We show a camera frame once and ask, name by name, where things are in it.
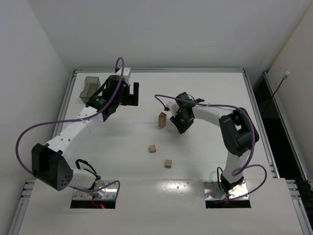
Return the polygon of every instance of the metal frame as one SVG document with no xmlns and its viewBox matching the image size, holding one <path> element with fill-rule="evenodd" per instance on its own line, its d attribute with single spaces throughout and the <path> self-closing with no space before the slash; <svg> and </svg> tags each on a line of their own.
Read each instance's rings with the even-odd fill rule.
<svg viewBox="0 0 313 235">
<path fill-rule="evenodd" d="M 8 235 L 19 234 L 34 184 L 35 179 L 26 180 Z"/>
<path fill-rule="evenodd" d="M 246 83 L 246 89 L 248 91 L 248 94 L 249 94 L 249 97 L 251 100 L 251 105 L 252 105 L 252 108 L 253 108 L 253 111 L 255 114 L 256 122 L 257 122 L 258 127 L 259 127 L 260 136 L 261 136 L 263 144 L 264 144 L 264 150 L 265 150 L 266 156 L 268 158 L 269 167 L 271 168 L 271 172 L 272 172 L 273 177 L 274 178 L 280 178 L 279 173 L 278 173 L 278 169 L 277 169 L 277 166 L 275 163 L 275 159 L 274 159 L 272 150 L 271 150 L 270 145 L 269 145 L 268 136 L 266 135 L 265 127 L 263 125 L 261 114 L 260 114 L 256 99 L 255 99 L 255 96 L 253 93 L 253 89 L 252 89 L 250 80 L 248 78 L 247 72 L 243 72 L 243 76 L 244 76 L 244 80 Z"/>
<path fill-rule="evenodd" d="M 65 94 L 65 97 L 64 97 L 61 109 L 60 109 L 59 116 L 58 116 L 58 120 L 65 118 L 65 114 L 66 114 L 69 100 L 70 100 L 70 97 L 71 97 L 71 94 L 73 91 L 73 87 L 74 87 L 77 73 L 82 73 L 82 72 L 90 72 L 90 73 L 92 73 L 92 72 L 112 72 L 112 71 L 113 71 L 113 69 L 104 69 L 104 68 L 76 69 L 70 76 L 70 79 L 69 79 L 69 82 L 67 85 L 66 94 Z M 257 124 L 258 124 L 259 130 L 260 130 L 260 135 L 261 135 L 262 141 L 263 141 L 264 146 L 265 146 L 265 152 L 266 152 L 266 155 L 268 158 L 268 162 L 269 162 L 270 166 L 272 166 L 272 169 L 274 171 L 273 173 L 275 174 L 275 176 L 277 178 L 279 178 L 277 167 L 276 167 L 271 149 L 269 147 L 268 138 L 267 138 L 267 135 L 265 133 L 265 129 L 264 129 L 264 126 L 262 123 L 261 115 L 260 115 L 259 109 L 257 108 L 257 104 L 256 104 L 256 100 L 255 100 L 255 97 L 253 94 L 252 86 L 251 86 L 250 81 L 248 79 L 247 73 L 243 69 L 175 69 L 175 68 L 171 69 L 171 68 L 160 68 L 160 69 L 133 69 L 133 72 L 240 72 L 240 73 L 242 73 L 244 80 L 245 80 L 248 95 L 249 95 L 249 98 L 251 100 L 251 105 L 252 105 L 256 120 L 257 120 Z M 54 132 L 53 132 L 53 137 L 60 133 L 62 126 L 63 125 L 61 123 L 56 124 Z M 13 222 L 11 224 L 9 235 L 17 235 L 20 228 L 21 228 L 22 220 L 23 220 L 24 214 L 26 212 L 26 208 L 27 208 L 27 204 L 28 204 L 31 190 L 29 190 L 28 193 L 29 193 L 29 195 L 25 195 L 25 196 L 23 195 L 23 198 L 21 198 L 21 200 L 20 200 L 19 206 L 17 208 Z M 308 223 L 308 218 L 306 216 L 301 198 L 294 199 L 293 204 L 294 204 L 297 216 L 299 218 L 301 228 L 304 231 L 304 234 L 305 235 L 306 234 L 313 234 L 311 226 Z"/>
<path fill-rule="evenodd" d="M 300 197 L 300 193 L 298 190 L 298 186 L 295 183 L 295 180 L 286 180 L 289 192 L 290 192 L 290 196 L 292 199 L 292 203 L 294 206 L 294 209 L 297 213 L 298 219 L 299 219 L 299 223 L 302 229 L 302 232 L 304 235 L 312 235 L 313 234 L 313 230 L 312 227 L 310 225 L 307 213 L 304 209 L 301 197 Z"/>
<path fill-rule="evenodd" d="M 266 84 L 267 84 L 267 86 L 269 88 L 270 94 L 273 95 L 273 90 L 274 89 L 273 89 L 273 86 L 271 85 L 271 83 L 269 82 L 269 77 L 268 77 L 268 73 L 267 72 L 264 72 L 264 79 L 265 79 L 265 82 L 266 82 Z M 286 117 L 281 114 L 281 110 L 283 110 L 281 102 L 276 97 L 273 97 L 273 102 L 274 102 L 275 107 L 276 107 L 276 109 L 278 111 L 279 118 L 282 121 L 282 124 L 283 124 L 284 130 L 286 132 L 286 135 L 287 135 L 287 138 L 288 138 L 288 142 L 289 142 L 289 144 L 291 146 L 292 152 L 293 152 L 294 156 L 296 156 L 295 159 L 296 159 L 296 162 L 298 164 L 301 176 L 302 176 L 303 180 L 308 180 L 309 176 L 308 176 L 307 170 L 304 168 L 304 164 L 302 163 L 302 160 L 301 160 L 302 159 L 302 155 L 300 153 L 299 147 L 297 146 L 295 137 L 294 137 L 291 129 L 287 127 L 287 126 L 289 126 L 289 124 L 288 124 L 288 121 L 287 121 Z"/>
</svg>

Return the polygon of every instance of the black cable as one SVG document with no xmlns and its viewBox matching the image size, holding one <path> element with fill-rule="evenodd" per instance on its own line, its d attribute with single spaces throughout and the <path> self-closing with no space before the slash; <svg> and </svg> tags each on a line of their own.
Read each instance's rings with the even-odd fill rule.
<svg viewBox="0 0 313 235">
<path fill-rule="evenodd" d="M 217 171 L 217 183 L 218 183 L 218 185 L 219 185 L 220 190 L 221 190 L 222 192 L 225 192 L 225 191 L 224 191 L 224 190 L 222 190 L 222 188 L 221 188 L 219 169 L 221 169 L 221 172 L 223 173 L 222 168 L 217 167 L 217 170 L 216 170 L 216 171 Z"/>
<path fill-rule="evenodd" d="M 75 164 L 76 164 L 77 169 L 80 169 L 79 163 L 83 163 L 83 164 L 89 166 L 90 169 L 91 169 L 95 174 L 97 174 L 96 170 L 92 167 L 92 165 L 90 165 L 87 161 L 82 160 L 82 159 L 77 159 L 77 160 L 75 161 Z"/>
<path fill-rule="evenodd" d="M 187 94 L 187 95 L 190 96 L 193 99 L 193 101 L 195 101 L 195 98 L 192 95 L 190 94 Z"/>
<path fill-rule="evenodd" d="M 282 83 L 283 83 L 284 80 L 285 80 L 285 79 L 282 79 L 282 80 L 281 80 L 281 82 L 279 83 L 277 89 L 275 90 L 275 92 L 274 92 L 274 93 L 272 94 L 272 96 L 270 97 L 268 103 L 266 104 L 265 108 L 264 108 L 263 111 L 261 112 L 261 117 L 262 117 L 262 115 L 264 114 L 266 108 L 268 107 L 269 103 L 272 101 L 274 95 L 276 94 L 276 92 L 278 91 L 278 89 L 280 88 L 280 86 L 282 85 Z"/>
</svg>

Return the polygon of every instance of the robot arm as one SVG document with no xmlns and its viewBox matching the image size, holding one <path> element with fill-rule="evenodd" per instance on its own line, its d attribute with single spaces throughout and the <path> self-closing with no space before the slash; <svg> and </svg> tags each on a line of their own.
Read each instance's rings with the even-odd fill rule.
<svg viewBox="0 0 313 235">
<path fill-rule="evenodd" d="M 80 142 L 108 117 L 115 113 L 119 105 L 138 105 L 139 84 L 134 83 L 134 94 L 130 94 L 129 78 L 131 69 L 125 68 L 123 82 L 110 105 L 102 112 L 91 119 L 83 120 L 99 112 L 111 98 L 121 70 L 115 75 L 108 77 L 106 82 L 89 99 L 77 119 L 81 121 L 70 123 L 59 135 L 49 140 L 45 145 L 36 144 L 32 149 L 32 173 L 33 175 L 52 186 L 58 191 L 67 186 L 93 189 L 100 176 L 87 169 L 71 168 L 68 165 L 72 152 Z"/>
<path fill-rule="evenodd" d="M 179 94 L 177 98 L 191 100 L 187 93 Z M 203 101 L 203 99 L 194 100 L 195 103 Z M 234 176 L 232 172 L 245 164 L 251 149 L 251 130 L 244 116 L 236 110 L 200 107 L 182 101 L 170 102 L 166 107 L 173 114 L 170 121 L 181 134 L 193 124 L 194 119 L 202 119 L 220 127 L 228 150 L 226 166 L 221 176 L 221 186 L 225 192 L 228 192 L 239 185 L 244 179 L 243 173 Z M 257 142 L 259 134 L 255 127 L 253 128 Z"/>
</svg>

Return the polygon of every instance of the cable tie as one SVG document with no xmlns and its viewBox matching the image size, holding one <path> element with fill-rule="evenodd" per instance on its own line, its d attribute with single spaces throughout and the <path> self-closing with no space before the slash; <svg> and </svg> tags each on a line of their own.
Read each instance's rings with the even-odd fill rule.
<svg viewBox="0 0 313 235">
<path fill-rule="evenodd" d="M 83 120 L 82 118 L 80 118 L 80 120 L 81 120 L 84 124 L 86 124 L 86 126 L 87 126 L 89 132 L 91 132 L 91 130 L 90 130 L 90 128 L 89 128 L 88 123 L 86 122 L 86 120 Z"/>
</svg>

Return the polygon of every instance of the black joint actuator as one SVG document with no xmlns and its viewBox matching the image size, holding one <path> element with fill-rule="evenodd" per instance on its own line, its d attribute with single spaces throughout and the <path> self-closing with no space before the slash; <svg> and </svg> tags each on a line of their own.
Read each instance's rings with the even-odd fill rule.
<svg viewBox="0 0 313 235">
<path fill-rule="evenodd" d="M 232 114 L 222 116 L 219 119 L 220 128 L 222 131 L 223 141 L 228 151 L 237 156 L 243 155 L 248 149 L 252 147 L 251 127 L 246 117 L 237 110 Z M 255 142 L 259 140 L 259 133 L 252 124 L 254 130 Z"/>
<path fill-rule="evenodd" d="M 65 189 L 73 178 L 73 171 L 61 154 L 39 143 L 31 150 L 33 175 L 58 191 Z"/>
</svg>

